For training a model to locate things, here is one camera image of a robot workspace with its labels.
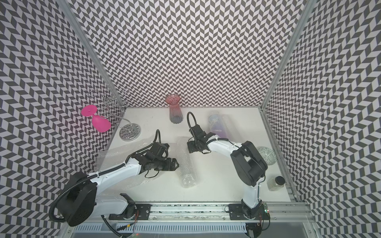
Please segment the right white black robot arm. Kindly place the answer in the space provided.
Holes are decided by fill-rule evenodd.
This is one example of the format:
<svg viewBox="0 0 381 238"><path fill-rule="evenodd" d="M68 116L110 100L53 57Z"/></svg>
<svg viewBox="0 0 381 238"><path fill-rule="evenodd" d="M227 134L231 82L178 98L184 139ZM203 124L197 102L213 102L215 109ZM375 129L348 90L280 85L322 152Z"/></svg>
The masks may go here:
<svg viewBox="0 0 381 238"><path fill-rule="evenodd" d="M268 165L253 143L232 142L214 133L206 133L199 125L190 127L189 131L193 138L187 142L190 153L216 152L232 160L238 177L246 185L241 200L243 215L249 220L259 218L262 206L260 183L261 179L266 179Z"/></svg>

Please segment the clear bubble wrap roll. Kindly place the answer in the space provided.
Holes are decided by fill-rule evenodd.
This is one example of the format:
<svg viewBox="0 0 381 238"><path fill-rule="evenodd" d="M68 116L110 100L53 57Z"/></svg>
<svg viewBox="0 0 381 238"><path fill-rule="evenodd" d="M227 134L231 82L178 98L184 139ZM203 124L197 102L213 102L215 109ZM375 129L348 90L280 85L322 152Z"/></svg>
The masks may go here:
<svg viewBox="0 0 381 238"><path fill-rule="evenodd" d="M190 158L187 142L187 137L177 137L173 148L175 158L179 163L176 173L183 188L191 188L197 185L196 173Z"/></svg>

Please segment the red black ribbed vase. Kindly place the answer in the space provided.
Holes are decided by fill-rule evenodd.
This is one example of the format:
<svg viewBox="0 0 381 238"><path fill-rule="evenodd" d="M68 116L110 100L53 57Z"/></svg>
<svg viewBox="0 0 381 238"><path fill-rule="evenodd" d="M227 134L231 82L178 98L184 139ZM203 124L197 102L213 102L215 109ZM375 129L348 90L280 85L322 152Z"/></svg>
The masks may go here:
<svg viewBox="0 0 381 238"><path fill-rule="evenodd" d="M183 114L180 108L180 96L176 94L168 95L165 102L169 105L170 121L174 124L179 124L183 121Z"/></svg>

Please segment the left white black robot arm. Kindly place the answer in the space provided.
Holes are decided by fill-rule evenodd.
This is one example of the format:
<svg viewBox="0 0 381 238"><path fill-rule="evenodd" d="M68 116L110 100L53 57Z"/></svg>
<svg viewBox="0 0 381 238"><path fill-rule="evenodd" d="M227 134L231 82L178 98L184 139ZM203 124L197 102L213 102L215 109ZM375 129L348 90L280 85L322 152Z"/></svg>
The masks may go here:
<svg viewBox="0 0 381 238"><path fill-rule="evenodd" d="M130 154L116 166L90 174L78 172L71 176L61 194L52 202L48 215L50 221L75 227L88 218L106 215L132 219L137 215L136 202L126 193L103 197L101 194L119 182L146 171L172 172L179 168L175 158L170 158L169 144L153 142Z"/></svg>

